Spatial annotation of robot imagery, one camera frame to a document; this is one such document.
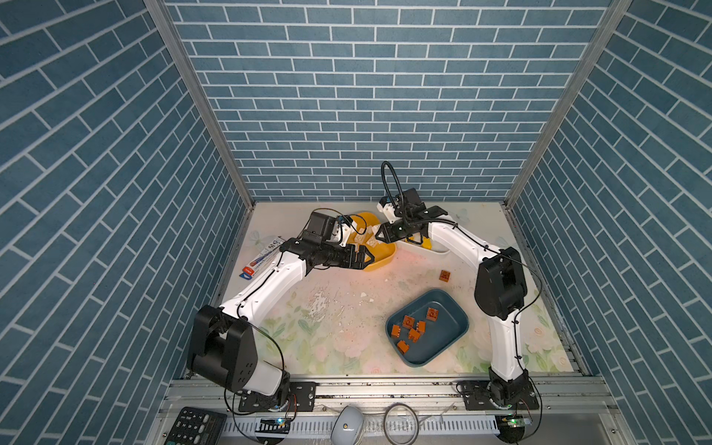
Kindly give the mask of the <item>brown lego top small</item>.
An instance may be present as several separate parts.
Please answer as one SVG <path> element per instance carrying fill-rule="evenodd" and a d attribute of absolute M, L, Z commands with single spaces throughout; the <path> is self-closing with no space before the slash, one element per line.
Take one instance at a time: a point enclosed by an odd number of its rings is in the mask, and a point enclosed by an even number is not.
<path fill-rule="evenodd" d="M 428 321 L 436 322 L 439 318 L 439 311 L 434 308 L 428 308 L 426 312 L 426 318 Z"/>

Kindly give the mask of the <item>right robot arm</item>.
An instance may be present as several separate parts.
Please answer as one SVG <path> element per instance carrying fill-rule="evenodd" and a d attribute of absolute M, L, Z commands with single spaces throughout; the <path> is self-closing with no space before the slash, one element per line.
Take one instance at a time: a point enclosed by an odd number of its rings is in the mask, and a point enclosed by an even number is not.
<path fill-rule="evenodd" d="M 530 383 L 522 357 L 519 322 L 528 287 L 519 252 L 487 243 L 438 206 L 427 208 L 421 204 L 398 210 L 389 202 L 379 203 L 378 211 L 387 221 L 378 227 L 377 240 L 392 244 L 419 234 L 448 248 L 475 269 L 474 298 L 488 317 L 491 333 L 489 396 L 501 409 L 517 404 Z"/>

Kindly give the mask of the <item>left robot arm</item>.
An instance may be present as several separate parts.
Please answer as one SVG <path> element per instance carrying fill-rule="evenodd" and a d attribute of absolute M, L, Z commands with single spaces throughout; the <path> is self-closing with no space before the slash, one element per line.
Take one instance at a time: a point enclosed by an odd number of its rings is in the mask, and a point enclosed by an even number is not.
<path fill-rule="evenodd" d="M 266 269 L 237 296 L 219 306 L 206 305 L 194 318 L 187 369 L 233 393 L 250 391 L 276 398 L 289 396 L 286 363 L 270 365 L 261 358 L 255 336 L 276 339 L 261 328 L 274 306 L 314 269 L 363 270 L 376 261 L 366 246 L 350 244 L 367 223 L 356 214 L 318 209 L 296 237 L 279 244 L 266 257 Z"/>

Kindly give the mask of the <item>yellow plastic bin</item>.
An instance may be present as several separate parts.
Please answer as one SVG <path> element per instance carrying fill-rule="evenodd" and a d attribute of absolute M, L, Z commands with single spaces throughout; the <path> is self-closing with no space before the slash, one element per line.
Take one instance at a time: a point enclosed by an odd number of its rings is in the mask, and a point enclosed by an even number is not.
<path fill-rule="evenodd" d="M 368 248 L 374 256 L 374 261 L 365 267 L 366 272 L 373 272 L 378 268 L 388 265 L 396 253 L 395 244 L 387 244 L 376 239 L 376 232 L 381 226 L 378 217 L 371 212 L 351 214 L 354 232 L 348 239 L 349 244 L 360 248 Z"/>

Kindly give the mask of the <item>white plastic bin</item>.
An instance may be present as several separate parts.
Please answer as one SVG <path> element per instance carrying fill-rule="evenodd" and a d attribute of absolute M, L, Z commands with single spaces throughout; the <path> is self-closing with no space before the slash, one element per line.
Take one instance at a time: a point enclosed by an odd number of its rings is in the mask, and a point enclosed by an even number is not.
<path fill-rule="evenodd" d="M 415 229 L 411 237 L 396 243 L 398 248 L 423 256 L 446 255 L 450 252 L 443 244 L 428 237 L 428 228 Z"/>

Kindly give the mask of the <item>toothpaste tube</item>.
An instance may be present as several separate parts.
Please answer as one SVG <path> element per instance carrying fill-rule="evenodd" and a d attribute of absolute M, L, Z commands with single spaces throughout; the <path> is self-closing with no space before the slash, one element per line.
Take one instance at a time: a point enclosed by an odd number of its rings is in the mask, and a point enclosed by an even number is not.
<path fill-rule="evenodd" d="M 274 238 L 252 261 L 242 268 L 239 276 L 248 281 L 252 280 L 272 263 L 274 255 L 279 252 L 279 248 L 285 242 L 282 237 Z"/>

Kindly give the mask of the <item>teal plastic bin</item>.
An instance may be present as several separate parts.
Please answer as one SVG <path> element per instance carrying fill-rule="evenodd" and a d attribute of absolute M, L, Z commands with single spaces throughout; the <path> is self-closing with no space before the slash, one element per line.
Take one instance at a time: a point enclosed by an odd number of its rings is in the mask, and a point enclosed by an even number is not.
<path fill-rule="evenodd" d="M 428 308 L 439 311 L 439 318 L 436 322 L 428 321 L 426 318 Z M 404 315 L 415 319 L 413 329 L 406 329 L 402 326 Z M 426 322 L 424 334 L 420 334 L 416 330 L 419 321 Z M 402 329 L 398 339 L 393 339 L 390 334 L 391 326 L 394 324 Z M 442 289 L 432 289 L 395 311 L 387 319 L 385 330 L 389 344 L 406 365 L 423 367 L 467 333 L 469 320 L 465 311 L 453 297 Z M 401 340 L 404 340 L 410 347 L 406 354 L 402 354 L 397 349 L 397 343 Z"/>

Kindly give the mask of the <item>grey computer mouse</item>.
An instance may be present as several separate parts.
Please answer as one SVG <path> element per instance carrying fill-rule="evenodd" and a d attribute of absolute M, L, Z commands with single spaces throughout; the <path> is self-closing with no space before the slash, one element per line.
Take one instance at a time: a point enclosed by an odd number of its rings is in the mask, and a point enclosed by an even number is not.
<path fill-rule="evenodd" d="M 334 423 L 330 439 L 333 445 L 357 445 L 365 432 L 365 415 L 355 406 L 346 406 Z"/>

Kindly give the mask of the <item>black remote keypad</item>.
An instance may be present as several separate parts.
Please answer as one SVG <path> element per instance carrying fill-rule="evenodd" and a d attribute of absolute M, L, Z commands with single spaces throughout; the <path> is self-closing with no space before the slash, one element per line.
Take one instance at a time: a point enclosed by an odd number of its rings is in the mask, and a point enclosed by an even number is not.
<path fill-rule="evenodd" d="M 184 407 L 165 435 L 167 445 L 215 445 L 218 443 L 227 416 L 196 407 Z"/>

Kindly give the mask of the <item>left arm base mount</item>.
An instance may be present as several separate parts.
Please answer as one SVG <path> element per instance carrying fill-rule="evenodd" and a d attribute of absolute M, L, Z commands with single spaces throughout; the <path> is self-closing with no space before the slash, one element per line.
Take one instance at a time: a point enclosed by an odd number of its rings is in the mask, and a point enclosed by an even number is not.
<path fill-rule="evenodd" d="M 316 398 L 315 381 L 291 381 L 274 395 L 257 391 L 242 391 L 239 394 L 238 410 L 241 413 L 267 413 L 270 411 L 312 412 Z"/>

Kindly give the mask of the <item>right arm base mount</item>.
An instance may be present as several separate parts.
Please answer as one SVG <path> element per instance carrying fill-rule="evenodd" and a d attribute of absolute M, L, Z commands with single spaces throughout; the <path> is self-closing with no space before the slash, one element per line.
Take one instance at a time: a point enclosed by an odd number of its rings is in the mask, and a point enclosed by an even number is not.
<path fill-rule="evenodd" d="M 499 378 L 489 380 L 461 380 L 455 383 L 467 411 L 539 409 L 540 398 L 528 378 L 521 376 L 513 382 Z"/>

